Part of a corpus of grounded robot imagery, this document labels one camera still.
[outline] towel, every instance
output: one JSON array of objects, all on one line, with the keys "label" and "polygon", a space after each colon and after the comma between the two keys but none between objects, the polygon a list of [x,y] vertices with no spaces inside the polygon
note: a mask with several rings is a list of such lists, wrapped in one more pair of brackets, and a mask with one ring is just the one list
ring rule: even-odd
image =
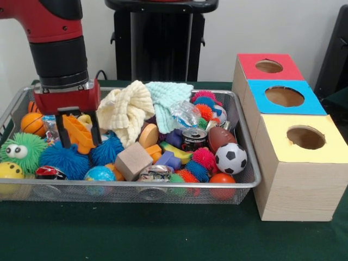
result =
[{"label": "towel", "polygon": [[146,87],[151,93],[159,132],[170,133],[176,126],[169,111],[170,107],[175,102],[189,101],[194,87],[185,83],[162,82],[150,82],[146,84]]},{"label": "towel", "polygon": [[97,109],[99,127],[115,132],[124,148],[135,143],[144,121],[153,115],[151,94],[138,80],[122,90],[112,90]]}]

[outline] green fuzzy ball with eyes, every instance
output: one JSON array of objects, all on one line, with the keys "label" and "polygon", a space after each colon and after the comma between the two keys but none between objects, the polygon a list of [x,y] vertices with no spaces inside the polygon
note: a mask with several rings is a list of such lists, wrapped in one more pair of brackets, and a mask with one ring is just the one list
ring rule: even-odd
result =
[{"label": "green fuzzy ball with eyes", "polygon": [[0,148],[1,161],[19,165],[25,174],[34,174],[39,168],[39,158],[47,148],[47,143],[39,136],[30,133],[16,133]]}]

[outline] wire mesh basket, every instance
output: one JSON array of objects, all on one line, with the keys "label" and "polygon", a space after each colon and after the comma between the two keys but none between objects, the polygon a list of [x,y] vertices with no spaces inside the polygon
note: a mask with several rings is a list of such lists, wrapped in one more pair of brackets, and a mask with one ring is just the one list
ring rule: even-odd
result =
[{"label": "wire mesh basket", "polygon": [[[102,98],[114,88],[101,88]],[[231,130],[241,146],[246,148],[248,162],[235,184],[222,183],[145,183],[57,181],[44,179],[0,179],[1,187],[11,186],[11,193],[1,194],[0,200],[57,202],[155,202],[191,204],[239,204],[253,187],[260,183],[260,170],[249,136],[243,111],[236,94],[213,91],[227,112]],[[33,89],[20,90],[0,118],[0,145],[20,131],[22,117],[33,101]]]}]

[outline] purple block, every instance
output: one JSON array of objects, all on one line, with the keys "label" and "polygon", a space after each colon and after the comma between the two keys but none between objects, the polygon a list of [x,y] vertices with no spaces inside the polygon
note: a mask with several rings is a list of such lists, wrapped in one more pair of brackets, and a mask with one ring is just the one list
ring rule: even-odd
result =
[{"label": "purple block", "polygon": [[181,160],[174,156],[174,153],[171,151],[166,151],[163,153],[162,157],[157,160],[155,165],[165,165],[172,167],[174,170],[181,168]]}]

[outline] toy eye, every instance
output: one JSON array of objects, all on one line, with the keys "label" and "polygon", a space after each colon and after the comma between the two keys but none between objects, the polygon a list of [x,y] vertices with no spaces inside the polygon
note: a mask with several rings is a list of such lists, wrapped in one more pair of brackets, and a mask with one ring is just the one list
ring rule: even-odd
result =
[{"label": "toy eye", "polygon": [[9,158],[15,157],[15,150],[18,148],[18,145],[11,144],[6,148],[6,154]]},{"label": "toy eye", "polygon": [[15,148],[15,157],[17,159],[23,159],[28,155],[28,149],[27,147],[21,145]]}]

